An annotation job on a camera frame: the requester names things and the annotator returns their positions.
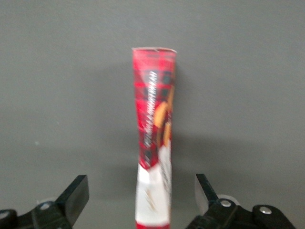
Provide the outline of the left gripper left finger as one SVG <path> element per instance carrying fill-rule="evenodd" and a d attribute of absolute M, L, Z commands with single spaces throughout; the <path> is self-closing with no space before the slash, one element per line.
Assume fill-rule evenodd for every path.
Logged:
<path fill-rule="evenodd" d="M 78 175 L 55 201 L 44 201 L 18 215 L 14 209 L 0 211 L 2 229 L 72 229 L 89 200 L 87 175 Z"/>

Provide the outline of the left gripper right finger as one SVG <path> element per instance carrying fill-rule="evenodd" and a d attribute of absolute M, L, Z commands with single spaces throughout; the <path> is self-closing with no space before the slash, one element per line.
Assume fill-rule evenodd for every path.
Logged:
<path fill-rule="evenodd" d="M 192 229 L 294 229 L 295 226 L 278 208 L 255 205 L 244 209 L 238 201 L 217 195 L 205 174 L 195 175 L 195 198 L 200 215 L 190 223 Z"/>

